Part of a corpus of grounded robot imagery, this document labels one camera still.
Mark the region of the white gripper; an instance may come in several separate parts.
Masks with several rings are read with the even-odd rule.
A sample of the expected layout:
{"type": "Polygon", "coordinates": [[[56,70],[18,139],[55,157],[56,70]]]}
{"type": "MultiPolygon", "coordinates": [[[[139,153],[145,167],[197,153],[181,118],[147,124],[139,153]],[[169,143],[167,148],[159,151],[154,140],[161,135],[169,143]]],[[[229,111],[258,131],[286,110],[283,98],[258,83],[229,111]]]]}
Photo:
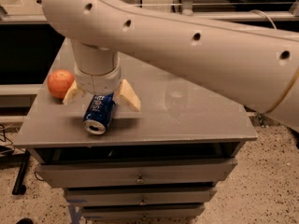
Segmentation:
{"type": "Polygon", "coordinates": [[[141,101],[136,95],[130,83],[124,79],[121,81],[121,66],[117,63],[116,67],[103,75],[87,74],[74,66],[75,80],[68,89],[63,104],[69,105],[84,92],[90,94],[107,95],[118,89],[118,101],[120,105],[126,105],[135,112],[141,111],[141,101]]]}

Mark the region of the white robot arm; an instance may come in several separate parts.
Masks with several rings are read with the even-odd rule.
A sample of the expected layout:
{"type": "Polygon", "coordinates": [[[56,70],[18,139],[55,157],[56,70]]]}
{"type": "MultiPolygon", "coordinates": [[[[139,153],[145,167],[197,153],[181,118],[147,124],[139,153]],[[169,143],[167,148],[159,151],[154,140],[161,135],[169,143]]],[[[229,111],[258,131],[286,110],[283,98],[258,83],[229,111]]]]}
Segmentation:
{"type": "Polygon", "coordinates": [[[122,52],[299,129],[299,39],[294,32],[133,7],[121,0],[42,0],[69,38],[78,87],[115,91],[122,52]]]}

